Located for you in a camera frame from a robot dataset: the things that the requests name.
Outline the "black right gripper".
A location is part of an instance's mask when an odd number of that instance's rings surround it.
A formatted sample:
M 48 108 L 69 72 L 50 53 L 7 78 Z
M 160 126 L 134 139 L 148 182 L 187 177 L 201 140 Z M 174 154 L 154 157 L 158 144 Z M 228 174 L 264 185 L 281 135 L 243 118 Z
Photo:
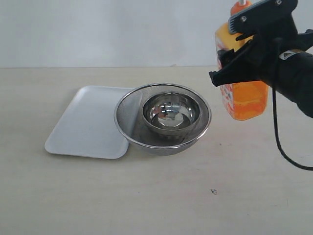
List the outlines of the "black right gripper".
M 249 41 L 237 51 L 219 49 L 221 68 L 209 76 L 214 86 L 252 81 L 312 81 L 313 30 L 299 33 L 291 15 L 254 33 L 236 33 L 236 41 Z

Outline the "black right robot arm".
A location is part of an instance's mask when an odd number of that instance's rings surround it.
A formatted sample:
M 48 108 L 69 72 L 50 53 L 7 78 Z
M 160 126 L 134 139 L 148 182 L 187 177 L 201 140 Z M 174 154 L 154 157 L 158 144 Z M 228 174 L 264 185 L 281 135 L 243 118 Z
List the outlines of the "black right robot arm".
M 222 69 L 210 72 L 214 86 L 262 81 L 282 94 L 307 116 L 313 116 L 313 31 L 299 34 L 291 14 L 229 18 L 238 40 L 253 38 L 238 51 L 218 52 Z

